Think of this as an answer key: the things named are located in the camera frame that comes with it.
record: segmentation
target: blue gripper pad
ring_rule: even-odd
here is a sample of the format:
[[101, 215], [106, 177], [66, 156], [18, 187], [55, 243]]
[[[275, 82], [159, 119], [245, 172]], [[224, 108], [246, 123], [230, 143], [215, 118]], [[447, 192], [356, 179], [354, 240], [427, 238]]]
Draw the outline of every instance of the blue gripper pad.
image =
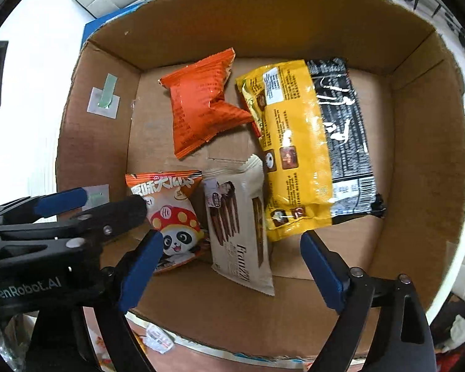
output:
[[135, 251], [138, 256], [120, 287], [117, 306], [122, 313], [126, 313], [138, 305], [143, 291], [164, 253], [164, 237], [160, 232], [149, 231]]
[[88, 201], [88, 194], [82, 187], [61, 191], [41, 197], [36, 204], [35, 214], [43, 218], [52, 217], [80, 208], [86, 204], [86, 201]]
[[348, 266], [340, 255], [328, 250], [314, 231], [301, 235], [299, 247], [327, 307], [341, 313], [350, 287]]

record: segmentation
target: yellow and black package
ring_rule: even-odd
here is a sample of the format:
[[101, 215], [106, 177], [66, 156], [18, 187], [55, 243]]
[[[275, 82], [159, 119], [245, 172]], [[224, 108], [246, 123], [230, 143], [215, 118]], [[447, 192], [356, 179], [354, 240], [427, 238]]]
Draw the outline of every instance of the yellow and black package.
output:
[[383, 216], [360, 106], [342, 59], [267, 65], [236, 84], [265, 154], [270, 240]]

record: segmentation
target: red hat with yellow dots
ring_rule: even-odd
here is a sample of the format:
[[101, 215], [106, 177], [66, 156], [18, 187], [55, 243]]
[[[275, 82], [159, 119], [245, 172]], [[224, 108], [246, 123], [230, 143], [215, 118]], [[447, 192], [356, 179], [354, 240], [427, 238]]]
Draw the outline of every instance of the red hat with yellow dots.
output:
[[150, 222], [157, 231], [169, 225], [181, 225], [194, 230], [198, 240], [203, 238], [196, 214], [185, 208], [166, 205], [151, 217]]

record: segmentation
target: beige snack package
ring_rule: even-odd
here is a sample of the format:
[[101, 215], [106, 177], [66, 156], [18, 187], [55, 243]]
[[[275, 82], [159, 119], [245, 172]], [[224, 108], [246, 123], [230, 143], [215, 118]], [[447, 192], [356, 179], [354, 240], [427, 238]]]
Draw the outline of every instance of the beige snack package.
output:
[[261, 159], [239, 169], [203, 172], [212, 268], [222, 276], [274, 295], [264, 218]]

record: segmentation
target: cartoon panda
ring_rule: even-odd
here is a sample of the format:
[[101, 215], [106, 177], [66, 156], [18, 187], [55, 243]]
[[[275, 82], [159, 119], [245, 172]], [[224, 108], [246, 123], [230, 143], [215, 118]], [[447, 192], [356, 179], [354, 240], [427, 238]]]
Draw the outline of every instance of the cartoon panda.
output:
[[164, 254], [181, 255], [189, 252], [203, 238], [193, 211], [166, 205], [150, 219], [152, 226], [164, 237]]

